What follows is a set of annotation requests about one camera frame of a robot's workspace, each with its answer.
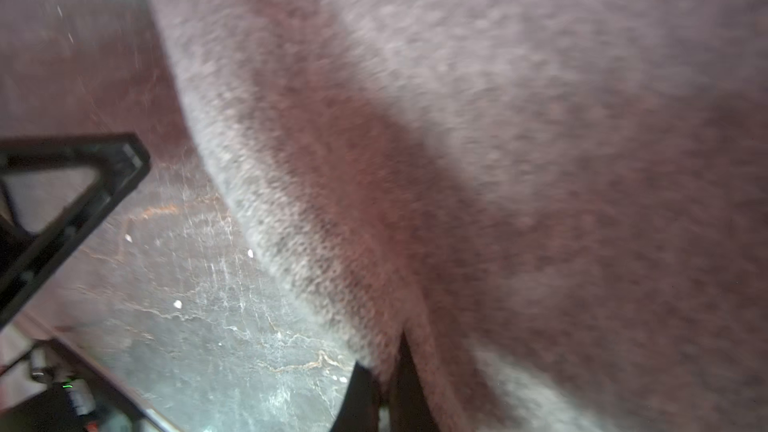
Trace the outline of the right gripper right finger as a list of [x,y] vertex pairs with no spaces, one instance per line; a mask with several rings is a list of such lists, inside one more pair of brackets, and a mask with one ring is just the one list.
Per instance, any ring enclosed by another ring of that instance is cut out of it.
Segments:
[[390,430],[394,432],[438,432],[430,411],[405,334],[388,390]]

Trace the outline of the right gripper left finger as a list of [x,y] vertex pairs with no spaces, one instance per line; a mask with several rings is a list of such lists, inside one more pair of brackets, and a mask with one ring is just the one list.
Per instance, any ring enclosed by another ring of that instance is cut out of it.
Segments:
[[378,432],[381,390],[374,374],[356,362],[330,432]]

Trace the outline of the grey cloth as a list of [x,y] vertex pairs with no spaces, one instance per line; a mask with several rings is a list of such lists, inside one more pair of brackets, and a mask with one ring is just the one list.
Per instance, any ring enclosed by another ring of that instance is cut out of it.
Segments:
[[767,427],[767,0],[150,0],[253,249],[446,431]]

